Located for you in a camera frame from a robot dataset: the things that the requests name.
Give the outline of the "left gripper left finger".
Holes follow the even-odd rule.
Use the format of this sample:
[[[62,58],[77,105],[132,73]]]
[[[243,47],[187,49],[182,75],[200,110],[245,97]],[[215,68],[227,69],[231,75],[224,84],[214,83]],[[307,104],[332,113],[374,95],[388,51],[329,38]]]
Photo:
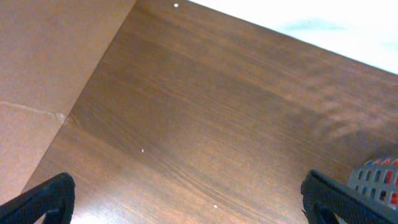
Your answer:
[[[1,224],[35,223],[69,224],[75,204],[73,177],[60,173],[1,205]]]

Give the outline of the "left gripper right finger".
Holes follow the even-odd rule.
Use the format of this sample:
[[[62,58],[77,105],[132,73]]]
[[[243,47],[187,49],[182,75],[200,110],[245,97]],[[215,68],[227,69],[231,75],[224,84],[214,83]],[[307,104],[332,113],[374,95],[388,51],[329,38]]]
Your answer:
[[[338,223],[397,223],[397,211],[377,200],[310,170],[300,188],[303,212],[309,224]]]

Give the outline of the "grey plastic shopping basket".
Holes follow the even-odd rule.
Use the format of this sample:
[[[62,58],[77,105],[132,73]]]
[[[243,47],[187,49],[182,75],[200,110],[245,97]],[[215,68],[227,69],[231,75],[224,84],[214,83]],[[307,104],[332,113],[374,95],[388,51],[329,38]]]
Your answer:
[[[397,156],[361,164],[351,172],[348,186],[397,211]]]

